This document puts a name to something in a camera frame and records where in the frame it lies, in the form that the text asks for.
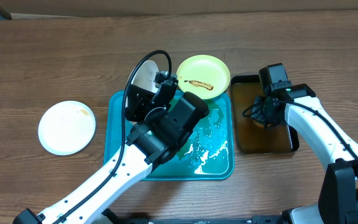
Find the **yellow-green plate with sauce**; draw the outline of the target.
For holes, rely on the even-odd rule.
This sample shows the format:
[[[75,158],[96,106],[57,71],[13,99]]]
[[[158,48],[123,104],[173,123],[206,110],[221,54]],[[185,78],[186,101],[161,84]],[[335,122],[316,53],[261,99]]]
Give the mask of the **yellow-green plate with sauce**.
[[[230,81],[227,65],[211,55],[194,55],[177,69],[178,86],[203,100],[215,98],[226,91]]]

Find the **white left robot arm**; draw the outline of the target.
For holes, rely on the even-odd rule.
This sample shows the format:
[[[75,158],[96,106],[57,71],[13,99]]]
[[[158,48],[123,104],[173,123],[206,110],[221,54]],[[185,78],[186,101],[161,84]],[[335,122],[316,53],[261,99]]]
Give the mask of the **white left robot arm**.
[[[174,95],[172,87],[149,91],[129,81],[121,121],[135,124],[122,135],[117,153],[64,199],[39,214],[27,208],[13,223],[92,223],[128,188],[173,159],[209,113],[207,104],[190,92],[170,105]]]

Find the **white plate with sauce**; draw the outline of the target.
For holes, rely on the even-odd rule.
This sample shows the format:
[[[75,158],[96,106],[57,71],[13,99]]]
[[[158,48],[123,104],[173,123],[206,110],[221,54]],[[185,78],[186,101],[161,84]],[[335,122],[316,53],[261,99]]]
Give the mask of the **white plate with sauce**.
[[[158,88],[155,86],[154,80],[157,72],[157,64],[153,60],[147,60],[136,71],[131,84],[156,93]]]

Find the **green and yellow sponge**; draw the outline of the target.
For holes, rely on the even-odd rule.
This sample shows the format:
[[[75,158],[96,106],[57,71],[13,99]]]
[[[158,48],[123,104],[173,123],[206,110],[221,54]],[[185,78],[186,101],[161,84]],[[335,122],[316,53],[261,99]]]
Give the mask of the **green and yellow sponge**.
[[[256,120],[253,120],[253,123],[257,127],[264,128],[264,129],[271,129],[271,128],[275,127],[272,123],[259,122],[259,121],[256,121]]]

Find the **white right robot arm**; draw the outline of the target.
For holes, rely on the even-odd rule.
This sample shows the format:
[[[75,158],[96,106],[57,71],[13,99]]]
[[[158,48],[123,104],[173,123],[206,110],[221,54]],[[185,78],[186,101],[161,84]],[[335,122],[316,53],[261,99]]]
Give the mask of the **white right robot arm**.
[[[302,136],[325,169],[318,201],[283,211],[278,223],[358,223],[358,143],[333,121],[317,97],[256,98],[242,115],[266,128],[286,123]]]

